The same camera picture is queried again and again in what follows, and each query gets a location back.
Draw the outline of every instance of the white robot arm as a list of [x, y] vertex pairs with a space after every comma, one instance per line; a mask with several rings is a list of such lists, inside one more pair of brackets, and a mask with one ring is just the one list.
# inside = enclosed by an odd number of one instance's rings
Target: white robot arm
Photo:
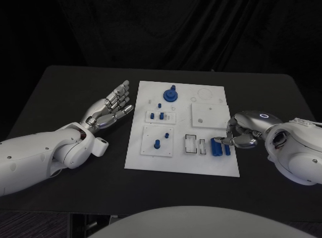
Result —
[[108, 142], [93, 136], [134, 109], [123, 108], [128, 81], [88, 109], [80, 123], [70, 123], [54, 132], [43, 132], [0, 142], [0, 196], [41, 182], [65, 168], [76, 168], [90, 154], [102, 156]]
[[[273, 115], [257, 111], [237, 113], [227, 124], [227, 137], [215, 142], [237, 148], [253, 148], [264, 140], [269, 160], [280, 173], [303, 185], [322, 184], [322, 123], [295, 119], [283, 123]], [[236, 128], [241, 134], [233, 137]]]

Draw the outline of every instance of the blue object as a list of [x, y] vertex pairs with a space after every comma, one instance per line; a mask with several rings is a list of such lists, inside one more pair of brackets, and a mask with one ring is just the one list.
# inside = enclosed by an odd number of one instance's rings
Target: blue object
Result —
[[161, 148], [161, 141], [155, 140], [155, 148], [159, 149]]
[[230, 146], [228, 145], [224, 145], [224, 152], [226, 152], [226, 155], [230, 155]]
[[214, 138], [211, 138], [211, 145], [213, 145], [213, 156], [221, 156], [223, 147], [221, 144], [214, 141]]
[[177, 98], [178, 98], [178, 94], [177, 94], [177, 87], [175, 85], [171, 86], [171, 89], [168, 89], [165, 92], [164, 92], [164, 95], [162, 95], [164, 99], [167, 102], [174, 102], [177, 101]]

